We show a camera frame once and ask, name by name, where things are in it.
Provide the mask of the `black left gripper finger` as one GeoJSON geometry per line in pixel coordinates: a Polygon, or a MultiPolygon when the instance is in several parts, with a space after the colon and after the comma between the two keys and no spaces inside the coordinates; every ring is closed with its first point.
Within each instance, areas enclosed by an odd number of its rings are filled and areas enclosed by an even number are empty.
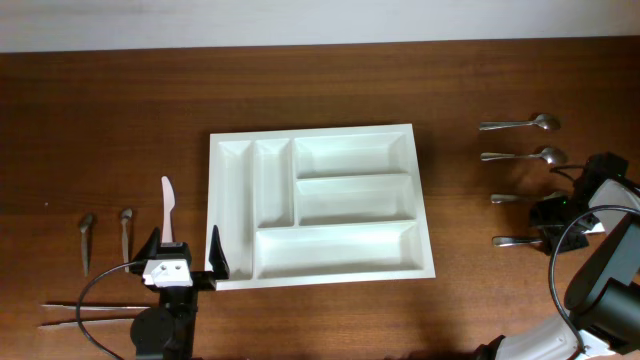
{"type": "Polygon", "coordinates": [[[215,279],[230,278],[229,265],[221,245],[220,233],[217,225],[215,225],[212,230],[208,262],[211,265],[210,272],[213,273],[215,279]]]}
{"type": "Polygon", "coordinates": [[[132,259],[130,272],[132,274],[142,274],[149,260],[155,260],[161,244],[161,230],[155,227],[148,240],[132,259]]]}

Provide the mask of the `metal fork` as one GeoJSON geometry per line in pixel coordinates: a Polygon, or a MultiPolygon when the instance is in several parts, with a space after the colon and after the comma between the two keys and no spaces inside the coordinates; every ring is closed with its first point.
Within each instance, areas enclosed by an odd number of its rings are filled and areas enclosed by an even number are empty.
{"type": "Polygon", "coordinates": [[[564,191],[555,191],[549,195],[514,195],[514,194],[492,194],[490,201],[492,204],[504,204],[512,202],[540,202],[558,197],[567,196],[564,191]]]}
{"type": "Polygon", "coordinates": [[[536,238],[536,237],[496,236],[492,238],[492,244],[495,247],[538,245],[542,243],[543,243],[543,240],[541,238],[536,238]]]}

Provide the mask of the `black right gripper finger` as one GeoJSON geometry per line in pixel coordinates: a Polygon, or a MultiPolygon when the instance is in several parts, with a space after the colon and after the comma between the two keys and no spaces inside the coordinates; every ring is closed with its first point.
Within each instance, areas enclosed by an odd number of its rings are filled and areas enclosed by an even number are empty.
{"type": "Polygon", "coordinates": [[[529,211],[529,226],[534,228],[563,227],[567,197],[555,197],[536,202],[529,211]]]}
{"type": "Polygon", "coordinates": [[[542,226],[542,251],[546,255],[551,255],[556,248],[559,248],[558,253],[564,253],[589,246],[585,235],[586,227],[581,224],[574,225],[564,239],[560,240],[564,231],[565,226],[562,224],[542,226]]]}

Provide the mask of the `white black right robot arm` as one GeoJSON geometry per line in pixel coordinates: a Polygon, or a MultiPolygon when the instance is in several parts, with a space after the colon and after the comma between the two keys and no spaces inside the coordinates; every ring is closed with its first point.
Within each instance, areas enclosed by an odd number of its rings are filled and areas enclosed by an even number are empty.
{"type": "Polygon", "coordinates": [[[556,314],[520,335],[500,335],[473,353],[476,360],[592,359],[639,348],[639,186],[626,176],[628,162],[595,154],[580,166],[569,195],[534,203],[529,223],[549,257],[548,287],[556,314]],[[587,245],[587,232],[606,237],[570,281],[556,288],[559,254],[587,245]]]}

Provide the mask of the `metal spoon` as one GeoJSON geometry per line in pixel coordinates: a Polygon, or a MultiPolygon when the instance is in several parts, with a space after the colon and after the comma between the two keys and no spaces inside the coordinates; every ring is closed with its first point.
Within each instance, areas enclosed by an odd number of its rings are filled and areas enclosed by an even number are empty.
{"type": "Polygon", "coordinates": [[[556,131],[561,128],[560,121],[553,115],[540,113],[527,121],[510,122],[482,122],[479,124],[480,131],[499,130],[515,127],[535,126],[545,131],[556,131]]]}
{"type": "Polygon", "coordinates": [[[560,149],[545,147],[533,154],[507,154],[485,152],[480,155],[481,161],[496,161],[505,159],[539,159],[548,165],[564,165],[568,161],[568,156],[560,149]]]}

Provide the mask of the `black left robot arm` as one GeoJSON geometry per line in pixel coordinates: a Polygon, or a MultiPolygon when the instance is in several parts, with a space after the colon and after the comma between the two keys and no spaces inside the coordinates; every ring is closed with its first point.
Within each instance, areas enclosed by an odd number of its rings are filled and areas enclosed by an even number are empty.
{"type": "Polygon", "coordinates": [[[139,313],[131,325],[137,359],[192,357],[198,295],[214,291],[219,280],[230,277],[217,227],[212,230],[209,245],[212,269],[192,271],[191,262],[188,244],[162,242],[158,228],[134,257],[130,272],[139,275],[144,286],[159,295],[158,305],[139,313]]]}

